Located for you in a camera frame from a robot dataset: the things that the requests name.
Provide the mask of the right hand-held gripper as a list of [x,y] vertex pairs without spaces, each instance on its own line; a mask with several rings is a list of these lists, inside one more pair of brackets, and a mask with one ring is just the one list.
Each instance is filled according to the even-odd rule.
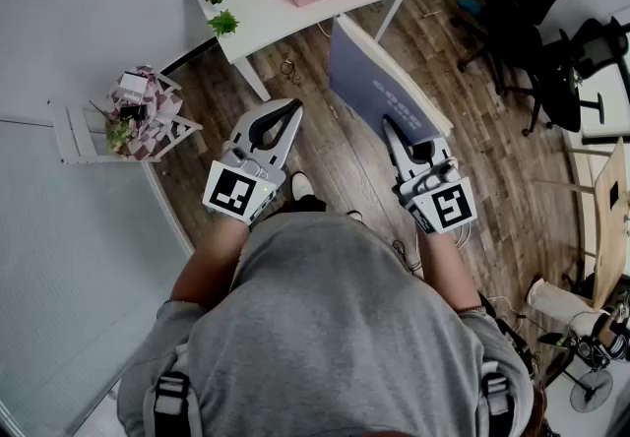
[[398,171],[394,192],[424,233],[445,233],[476,219],[471,182],[460,174],[445,138],[414,145],[410,153],[407,138],[388,115],[382,128]]

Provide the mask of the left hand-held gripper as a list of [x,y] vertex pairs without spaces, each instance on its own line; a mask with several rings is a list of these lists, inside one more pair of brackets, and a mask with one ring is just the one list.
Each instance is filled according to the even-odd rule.
[[[214,160],[202,204],[250,225],[275,199],[283,185],[282,170],[304,114],[297,98],[269,100],[240,117]],[[264,135],[281,126],[269,143]]]

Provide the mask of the purple spiral notebook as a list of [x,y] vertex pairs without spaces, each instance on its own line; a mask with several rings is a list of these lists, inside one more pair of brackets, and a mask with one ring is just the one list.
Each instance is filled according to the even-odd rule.
[[411,145],[450,135],[453,124],[411,76],[347,15],[334,19],[330,90],[384,138],[389,117]]

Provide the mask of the person's left forearm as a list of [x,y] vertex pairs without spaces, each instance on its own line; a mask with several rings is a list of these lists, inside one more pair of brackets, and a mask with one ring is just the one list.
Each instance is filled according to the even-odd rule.
[[184,266],[170,299],[197,304],[206,311],[218,306],[229,293],[249,233],[244,222],[219,216]]

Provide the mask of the person's right forearm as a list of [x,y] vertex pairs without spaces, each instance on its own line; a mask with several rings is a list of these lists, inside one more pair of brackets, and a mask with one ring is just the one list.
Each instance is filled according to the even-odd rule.
[[481,307],[472,274],[465,266],[450,233],[426,234],[417,230],[423,279],[456,312]]

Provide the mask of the person's black trousers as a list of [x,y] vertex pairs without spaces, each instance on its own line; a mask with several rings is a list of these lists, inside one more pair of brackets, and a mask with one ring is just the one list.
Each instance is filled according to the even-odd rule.
[[304,213],[304,212],[325,212],[327,210],[327,204],[318,199],[313,194],[307,194],[300,199],[291,199],[283,203],[283,205],[269,214],[269,218],[291,213]]

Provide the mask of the green leafy potted plant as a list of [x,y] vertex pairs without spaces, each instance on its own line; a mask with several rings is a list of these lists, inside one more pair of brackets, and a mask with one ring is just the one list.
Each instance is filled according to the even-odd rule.
[[207,25],[212,29],[216,37],[235,33],[239,22],[229,10],[221,10],[211,19],[207,20]]

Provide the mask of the black mesh office chair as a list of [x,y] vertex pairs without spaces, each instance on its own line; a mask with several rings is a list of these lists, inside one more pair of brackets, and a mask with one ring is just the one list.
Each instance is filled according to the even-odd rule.
[[595,101],[580,98],[578,82],[615,65],[630,101],[630,67],[625,62],[628,52],[630,23],[622,25],[615,18],[606,24],[588,19],[573,37],[562,31],[559,40],[540,49],[541,61],[527,71],[532,86],[523,92],[535,103],[530,126],[522,134],[527,137],[534,130],[541,111],[548,117],[547,128],[557,126],[578,132],[583,108],[595,110],[598,121],[603,123],[602,96],[598,94]]

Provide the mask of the white slatted stool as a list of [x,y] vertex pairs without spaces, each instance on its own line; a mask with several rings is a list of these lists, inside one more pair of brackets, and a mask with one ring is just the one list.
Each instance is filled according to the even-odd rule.
[[[161,72],[157,72],[164,81],[178,87],[181,95],[181,87],[177,83]],[[187,126],[186,135],[179,141],[169,144],[155,157],[134,160],[114,155],[108,150],[105,139],[105,117],[98,111],[101,107],[93,103],[89,109],[85,109],[77,105],[72,106],[52,101],[48,103],[48,106],[61,161],[69,164],[158,162],[178,144],[203,129],[201,124],[181,116],[179,111],[176,120]]]

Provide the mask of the person's grey sweatshirt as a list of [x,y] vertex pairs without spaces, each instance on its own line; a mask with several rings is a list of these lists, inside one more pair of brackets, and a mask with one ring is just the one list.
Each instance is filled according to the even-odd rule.
[[458,313],[359,221],[254,228],[227,297],[173,301],[122,376],[129,437],[521,437],[534,388],[483,308]]

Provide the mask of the white paper bag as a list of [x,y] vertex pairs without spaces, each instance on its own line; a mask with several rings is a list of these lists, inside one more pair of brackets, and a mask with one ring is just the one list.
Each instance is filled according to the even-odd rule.
[[536,311],[568,327],[578,336],[589,336],[601,316],[578,295],[539,278],[531,285],[526,302]]

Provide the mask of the wooden stand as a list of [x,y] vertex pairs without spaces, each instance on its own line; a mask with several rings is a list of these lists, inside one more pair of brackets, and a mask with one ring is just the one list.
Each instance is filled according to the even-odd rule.
[[619,137],[611,152],[573,150],[573,153],[607,158],[593,186],[542,179],[534,179],[533,183],[557,186],[594,197],[597,251],[592,308],[600,311],[626,267],[630,233],[630,186],[626,175],[624,143]]

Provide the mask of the black floor fan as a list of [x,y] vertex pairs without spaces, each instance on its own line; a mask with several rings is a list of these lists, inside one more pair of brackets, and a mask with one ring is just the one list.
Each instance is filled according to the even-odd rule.
[[[612,376],[607,371],[610,357],[602,344],[591,336],[560,333],[543,334],[538,341],[562,350],[546,369],[545,386],[548,387],[558,377],[565,376],[573,382],[570,394],[573,410],[588,413],[602,406],[613,388]],[[581,359],[589,368],[580,378],[567,371],[575,358]]]

